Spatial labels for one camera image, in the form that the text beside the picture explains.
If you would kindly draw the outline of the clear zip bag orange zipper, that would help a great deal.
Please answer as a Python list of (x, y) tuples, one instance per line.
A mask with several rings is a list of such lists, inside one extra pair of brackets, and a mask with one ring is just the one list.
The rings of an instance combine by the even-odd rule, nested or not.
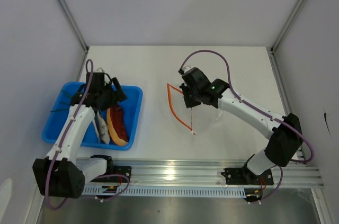
[(211, 129), (222, 116), (222, 111), (200, 104), (195, 107), (186, 107), (183, 90), (178, 84), (167, 83), (168, 106), (172, 116), (193, 135)]

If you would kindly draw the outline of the grey toy fish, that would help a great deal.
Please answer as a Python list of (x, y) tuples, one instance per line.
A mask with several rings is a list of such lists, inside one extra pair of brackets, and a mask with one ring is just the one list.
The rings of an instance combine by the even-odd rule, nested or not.
[(99, 112), (96, 113), (96, 127), (99, 133), (99, 140), (101, 143), (108, 145), (110, 143), (110, 136), (108, 126)]

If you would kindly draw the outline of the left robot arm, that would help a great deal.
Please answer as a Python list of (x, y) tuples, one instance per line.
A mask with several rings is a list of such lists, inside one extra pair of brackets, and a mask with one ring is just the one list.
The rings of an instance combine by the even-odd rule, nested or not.
[(114, 178), (113, 160), (106, 155), (94, 155), (81, 167), (76, 157), (91, 123), (98, 123), (99, 139), (113, 141), (118, 146), (129, 142), (123, 122), (120, 102), (127, 99), (117, 78), (107, 73), (87, 73), (71, 99), (66, 122), (45, 158), (37, 158), (32, 166), (40, 193), (45, 196), (76, 199), (85, 184), (100, 178), (108, 182)]

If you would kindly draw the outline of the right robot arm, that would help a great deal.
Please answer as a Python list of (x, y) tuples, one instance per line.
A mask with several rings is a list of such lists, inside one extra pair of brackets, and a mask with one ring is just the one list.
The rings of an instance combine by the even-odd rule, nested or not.
[(242, 178), (245, 182), (255, 183), (266, 170), (274, 166), (285, 167), (292, 160), (302, 144), (297, 116), (292, 113), (282, 116), (261, 110), (260, 106), (235, 93), (230, 83), (222, 79), (211, 82), (196, 67), (180, 69), (179, 74), (183, 79), (180, 88), (186, 107), (204, 104), (231, 113), (268, 140), (267, 146), (244, 164)]

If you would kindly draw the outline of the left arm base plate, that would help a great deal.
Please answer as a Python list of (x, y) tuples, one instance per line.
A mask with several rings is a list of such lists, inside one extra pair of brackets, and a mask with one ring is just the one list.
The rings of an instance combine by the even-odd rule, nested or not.
[[(123, 175), (123, 176), (126, 176), (130, 180), (131, 171), (132, 171), (131, 166), (118, 165), (118, 166), (114, 166), (112, 174)], [(113, 183), (123, 183), (123, 182), (126, 182), (127, 180), (124, 177), (115, 176), (115, 177), (110, 178), (110, 181)]]

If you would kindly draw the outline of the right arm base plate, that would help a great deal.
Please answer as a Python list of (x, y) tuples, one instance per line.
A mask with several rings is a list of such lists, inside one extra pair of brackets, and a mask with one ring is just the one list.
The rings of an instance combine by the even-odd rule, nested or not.
[(273, 175), (270, 169), (261, 175), (254, 175), (247, 168), (224, 168), (221, 175), (225, 178), (227, 185), (273, 185)]

